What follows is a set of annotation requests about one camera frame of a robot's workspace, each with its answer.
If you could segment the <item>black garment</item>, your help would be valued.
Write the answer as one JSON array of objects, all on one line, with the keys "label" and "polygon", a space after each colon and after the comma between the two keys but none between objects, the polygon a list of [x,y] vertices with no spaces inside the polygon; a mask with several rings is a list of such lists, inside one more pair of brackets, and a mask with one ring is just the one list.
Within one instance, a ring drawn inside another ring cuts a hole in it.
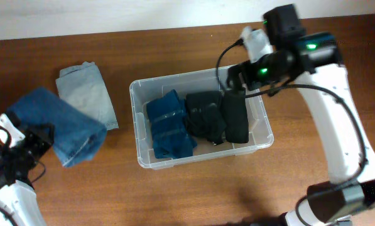
[{"label": "black garment", "polygon": [[227,124],[226,141],[244,144],[249,142],[249,123],[246,109],[246,91],[229,90],[222,99],[221,113]]},{"label": "black garment", "polygon": [[222,144],[227,124],[220,111],[221,103],[222,93],[216,90],[187,94],[187,131],[214,146]]}]

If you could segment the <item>blue denim jeans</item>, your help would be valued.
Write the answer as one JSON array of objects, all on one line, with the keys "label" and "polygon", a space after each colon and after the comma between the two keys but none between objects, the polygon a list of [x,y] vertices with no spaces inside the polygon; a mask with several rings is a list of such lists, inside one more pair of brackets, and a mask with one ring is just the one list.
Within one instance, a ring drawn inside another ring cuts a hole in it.
[{"label": "blue denim jeans", "polygon": [[53,150],[62,166],[90,161],[103,145],[107,129],[51,91],[40,87],[8,107],[22,127],[54,126]]}]

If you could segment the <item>dark blue garment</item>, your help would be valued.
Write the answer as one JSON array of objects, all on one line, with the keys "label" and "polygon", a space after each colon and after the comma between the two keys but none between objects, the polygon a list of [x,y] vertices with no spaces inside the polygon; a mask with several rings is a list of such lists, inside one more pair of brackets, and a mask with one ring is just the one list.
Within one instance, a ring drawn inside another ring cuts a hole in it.
[{"label": "dark blue garment", "polygon": [[186,129],[185,101],[179,98],[176,90],[149,102],[146,111],[151,124],[155,158],[180,159],[193,156],[197,142]]}]

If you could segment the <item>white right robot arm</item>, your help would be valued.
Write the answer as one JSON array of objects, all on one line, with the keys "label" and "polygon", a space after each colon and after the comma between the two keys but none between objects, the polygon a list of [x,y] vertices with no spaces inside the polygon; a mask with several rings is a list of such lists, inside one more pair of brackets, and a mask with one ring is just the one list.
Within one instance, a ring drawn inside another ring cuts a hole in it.
[{"label": "white right robot arm", "polygon": [[350,225],[375,208],[375,152],[352,99],[347,69],[334,36],[309,35],[292,4],[263,16],[264,29],[245,27],[237,41],[246,62],[228,70],[226,86],[251,97],[297,89],[317,127],[329,180],[311,185],[292,211],[265,225]]}]

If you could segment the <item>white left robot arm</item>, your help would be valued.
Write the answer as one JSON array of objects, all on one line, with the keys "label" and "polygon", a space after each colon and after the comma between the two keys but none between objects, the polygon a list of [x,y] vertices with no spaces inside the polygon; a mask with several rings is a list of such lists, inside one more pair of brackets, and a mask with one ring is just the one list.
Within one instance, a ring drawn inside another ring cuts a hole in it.
[{"label": "white left robot arm", "polygon": [[45,173],[40,158],[53,146],[55,126],[30,126],[19,141],[0,126],[0,225],[45,225],[33,183]]}]

